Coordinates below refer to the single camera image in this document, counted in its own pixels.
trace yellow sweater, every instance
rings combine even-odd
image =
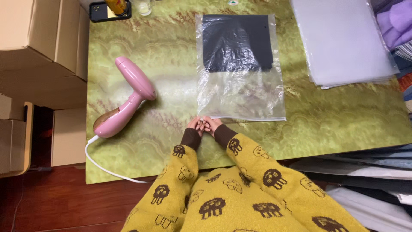
[[[185,130],[122,232],[368,232],[305,175],[225,125],[215,139],[236,166],[198,176],[200,139]]]

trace phone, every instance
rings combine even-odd
[[[116,16],[106,2],[92,2],[89,5],[89,18],[94,23],[122,20],[131,18],[131,3],[126,1],[127,12],[123,16]]]

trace table surface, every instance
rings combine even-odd
[[[157,1],[151,15],[133,8],[129,20],[90,23],[87,139],[93,123],[133,92],[115,66],[129,57],[156,86],[119,134],[99,139],[89,154],[99,164],[131,178],[157,175],[197,114],[196,14],[275,14],[287,121],[228,124],[259,142],[274,158],[290,159],[412,142],[412,128],[396,80],[389,85],[352,84],[321,90],[309,81],[299,29],[289,0]],[[204,135],[199,168],[234,163]],[[86,182],[117,180],[86,162]]]

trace pink garment steamer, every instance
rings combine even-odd
[[[109,174],[136,183],[148,183],[145,181],[133,180],[131,178],[112,173],[98,165],[87,153],[87,147],[98,138],[110,138],[120,132],[132,118],[143,100],[156,99],[156,91],[153,88],[152,83],[135,63],[133,63],[126,57],[118,57],[115,60],[115,64],[119,71],[123,74],[127,83],[129,83],[129,85],[134,89],[134,91],[123,105],[101,115],[96,119],[93,124],[93,131],[96,136],[94,136],[87,142],[85,148],[86,156],[94,165]]]

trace wooden floor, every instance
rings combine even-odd
[[[127,180],[87,185],[84,169],[65,166],[0,179],[0,232],[10,232],[22,189],[16,232],[119,232],[149,187]]]

